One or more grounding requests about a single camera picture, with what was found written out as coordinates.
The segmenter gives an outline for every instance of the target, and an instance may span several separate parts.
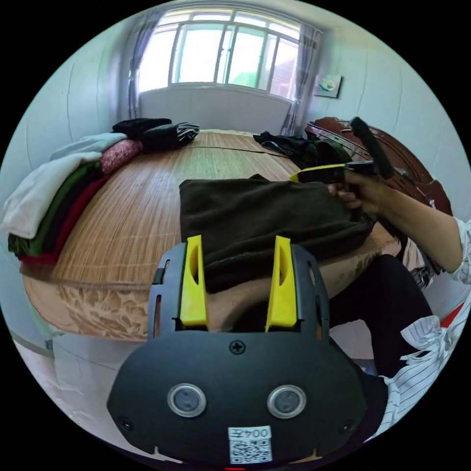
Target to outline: white towel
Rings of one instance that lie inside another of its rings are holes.
[[[65,179],[81,164],[97,161],[101,152],[73,154],[43,163],[33,170],[3,205],[0,229],[32,239]]]
[[[72,154],[82,154],[84,152],[104,152],[108,147],[116,144],[119,141],[127,139],[125,134],[120,132],[104,132],[103,134],[96,134],[94,136],[83,137],[80,141],[73,142],[68,146],[62,147],[55,151],[49,161],[57,160],[70,156]]]

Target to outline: striped cloth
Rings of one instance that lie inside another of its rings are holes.
[[[471,284],[471,221],[457,222],[463,246],[463,262],[451,277]],[[383,421],[369,440],[401,420],[428,391],[453,352],[470,308],[471,293],[449,327],[440,327],[440,319],[433,315],[415,321],[401,332],[403,338],[419,352],[401,358],[407,361],[407,365],[394,378],[383,377],[388,386],[389,400]]]
[[[180,142],[188,144],[200,132],[200,127],[190,123],[179,123],[175,125],[177,137]]]

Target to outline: window frame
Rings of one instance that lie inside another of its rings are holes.
[[[285,97],[282,97],[280,95],[273,94],[273,93],[270,92],[270,89],[271,89],[271,86],[272,86],[272,83],[273,83],[276,57],[277,57],[277,54],[278,54],[278,46],[279,46],[280,40],[283,39],[284,41],[287,41],[289,43],[293,43],[296,46],[299,46],[299,39],[293,38],[292,36],[289,36],[289,35],[284,34],[282,32],[278,32],[278,31],[275,31],[273,29],[270,29],[268,26],[262,27],[262,26],[257,26],[257,25],[252,25],[252,24],[249,24],[249,23],[242,23],[242,22],[236,21],[235,17],[237,15],[243,15],[243,16],[246,16],[246,17],[253,17],[255,20],[264,19],[267,24],[277,23],[280,26],[284,26],[284,27],[289,27],[288,25],[290,25],[290,26],[296,26],[296,27],[299,28],[301,25],[296,24],[294,22],[293,23],[287,23],[281,18],[277,19],[275,13],[273,13],[272,16],[270,16],[270,13],[267,12],[266,17],[265,17],[263,13],[260,13],[260,12],[251,13],[247,9],[221,7],[220,10],[221,10],[220,12],[215,12],[214,10],[211,10],[211,7],[207,8],[207,9],[202,8],[202,9],[195,9],[195,10],[189,10],[189,9],[183,9],[182,8],[182,9],[179,9],[179,10],[171,10],[171,11],[167,12],[167,14],[163,17],[163,19],[166,20],[165,23],[163,25],[157,25],[153,35],[158,34],[160,31],[163,32],[165,29],[169,29],[169,30],[175,29],[175,31],[176,31],[175,32],[175,39],[174,39],[174,42],[173,42],[173,45],[172,45],[172,51],[171,51],[171,54],[170,54],[170,63],[169,63],[169,71],[168,71],[168,78],[167,78],[167,86],[162,87],[162,88],[157,88],[157,89],[154,89],[154,90],[163,90],[163,89],[166,89],[166,88],[183,88],[183,87],[185,87],[185,88],[225,88],[225,89],[239,90],[239,91],[245,91],[245,92],[250,92],[250,93],[255,92],[255,93],[260,94],[262,96],[266,96],[266,97],[282,100],[282,101],[287,102],[287,103],[291,103],[292,100],[290,100],[288,98],[285,98]],[[202,15],[202,14],[208,15],[208,16],[209,15],[214,15],[214,16],[228,15],[229,10],[231,10],[231,16],[230,16],[230,19],[228,19],[228,20],[194,20],[193,19],[194,16]],[[180,16],[181,17],[183,15],[189,15],[188,19],[185,20],[185,21],[176,21],[176,22],[173,22],[173,23],[168,21],[171,18],[171,16],[175,16],[175,17]],[[178,71],[178,67],[179,67],[178,63],[179,62],[181,63],[181,57],[182,57],[183,48],[184,48],[184,41],[182,41],[181,50],[177,52],[179,40],[180,40],[180,37],[181,37],[181,34],[182,34],[182,29],[184,27],[188,27],[188,26],[196,26],[197,27],[198,25],[201,25],[201,26],[203,26],[203,25],[205,25],[205,26],[210,26],[210,25],[222,26],[221,39],[219,41],[217,59],[216,59],[215,67],[214,67],[213,81],[212,82],[173,82],[172,79],[174,78],[174,76],[175,75],[178,76],[176,74],[176,72]],[[231,65],[232,65],[234,45],[236,43],[237,33],[238,33],[238,31],[241,27],[246,28],[246,29],[250,29],[250,30],[253,30],[253,31],[260,32],[263,35],[263,45],[262,45],[262,49],[261,49],[261,58],[259,60],[259,66],[258,66],[258,70],[257,70],[257,77],[256,77],[256,82],[255,82],[256,86],[255,87],[229,83],[229,75],[230,75],[230,70],[231,70]],[[218,76],[220,61],[221,61],[221,58],[222,58],[222,52],[223,52],[223,49],[224,49],[223,48],[224,37],[225,37],[226,32],[228,30],[230,30],[231,28],[233,28],[234,32],[233,32],[233,35],[232,35],[230,46],[228,48],[228,51],[229,51],[228,57],[229,57],[229,59],[228,59],[228,63],[227,63],[227,70],[225,72],[224,83],[218,83],[217,82],[217,76]],[[266,85],[266,90],[264,90],[262,88],[257,88],[257,87],[260,84],[260,77],[261,77],[261,72],[262,72],[262,68],[263,68],[263,62],[265,60],[266,47],[267,47],[269,35],[276,37],[276,42],[275,42],[275,47],[273,49],[272,64],[271,64],[271,67],[270,67],[270,71],[268,73],[268,82],[267,82],[267,85]],[[150,91],[152,91],[152,90],[146,90],[144,92],[140,92],[140,94],[147,93],[147,92],[150,92]]]

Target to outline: window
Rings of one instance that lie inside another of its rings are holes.
[[[251,87],[294,98],[299,25],[228,9],[160,20],[139,68],[139,92],[180,83]]]

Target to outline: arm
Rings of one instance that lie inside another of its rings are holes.
[[[383,189],[379,211],[447,272],[452,273],[460,267],[463,247],[454,217],[388,186]]]
[[[329,186],[350,208],[379,213],[440,264],[452,277],[471,284],[471,221],[464,223],[389,188],[384,183],[345,172],[346,185]],[[356,185],[360,194],[349,191]]]

